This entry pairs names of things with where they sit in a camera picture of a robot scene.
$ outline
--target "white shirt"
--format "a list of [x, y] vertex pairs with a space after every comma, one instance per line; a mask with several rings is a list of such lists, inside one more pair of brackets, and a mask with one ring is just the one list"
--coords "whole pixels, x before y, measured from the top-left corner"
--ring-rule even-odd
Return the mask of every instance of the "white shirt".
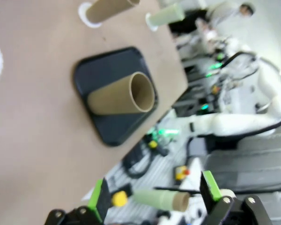
[[211, 26], [216, 27], [227, 18], [238, 15], [240, 13], [239, 7], [235, 2], [225, 1], [215, 6], [210, 6], [206, 17], [210, 20]]

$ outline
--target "black tray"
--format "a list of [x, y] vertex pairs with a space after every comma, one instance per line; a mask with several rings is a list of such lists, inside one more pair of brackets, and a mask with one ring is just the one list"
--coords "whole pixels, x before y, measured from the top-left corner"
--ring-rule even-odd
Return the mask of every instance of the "black tray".
[[79, 95], [102, 141], [109, 146], [121, 145], [157, 108], [156, 88], [153, 84], [155, 90], [153, 109], [138, 114], [95, 115], [88, 107], [88, 94], [137, 71], [143, 72], [152, 81], [142, 54], [134, 47], [83, 59], [75, 69], [74, 83]]

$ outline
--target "brown cardboard cylinder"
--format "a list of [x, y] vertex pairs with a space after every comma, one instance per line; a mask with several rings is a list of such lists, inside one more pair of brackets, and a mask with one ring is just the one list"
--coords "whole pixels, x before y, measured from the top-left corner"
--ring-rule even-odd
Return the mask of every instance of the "brown cardboard cylinder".
[[146, 113], [153, 108], [154, 101], [153, 85], [141, 72], [126, 76], [88, 96], [88, 105], [97, 115]]
[[191, 196], [189, 195], [189, 193], [182, 193], [182, 192], [177, 193], [174, 196], [174, 200], [173, 200], [173, 210], [185, 212], [188, 208], [190, 197]]
[[139, 5], [140, 0], [97, 0], [86, 12], [92, 23], [101, 23], [110, 17]]

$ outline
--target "green led light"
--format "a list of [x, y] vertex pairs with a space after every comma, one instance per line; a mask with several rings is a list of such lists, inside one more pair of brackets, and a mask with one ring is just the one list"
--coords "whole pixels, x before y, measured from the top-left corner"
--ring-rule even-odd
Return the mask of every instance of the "green led light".
[[202, 106], [201, 110], [205, 110], [205, 109], [208, 109], [208, 108], [209, 108], [209, 105], [206, 104], [206, 105]]
[[177, 134], [179, 134], [179, 130], [162, 129], [162, 130], [159, 130], [158, 133], [160, 135], [177, 135]]
[[209, 69], [218, 69], [222, 67], [222, 63], [215, 63]]

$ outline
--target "person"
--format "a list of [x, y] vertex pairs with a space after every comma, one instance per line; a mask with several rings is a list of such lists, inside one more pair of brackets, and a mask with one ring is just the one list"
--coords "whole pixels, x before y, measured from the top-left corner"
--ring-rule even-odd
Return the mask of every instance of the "person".
[[197, 29], [196, 20], [201, 18], [211, 27], [216, 27], [230, 17], [241, 15], [251, 17], [255, 13], [255, 7], [251, 3], [238, 5], [231, 1], [210, 6], [207, 9], [197, 9], [186, 12], [184, 20], [169, 24], [172, 33], [191, 33]]

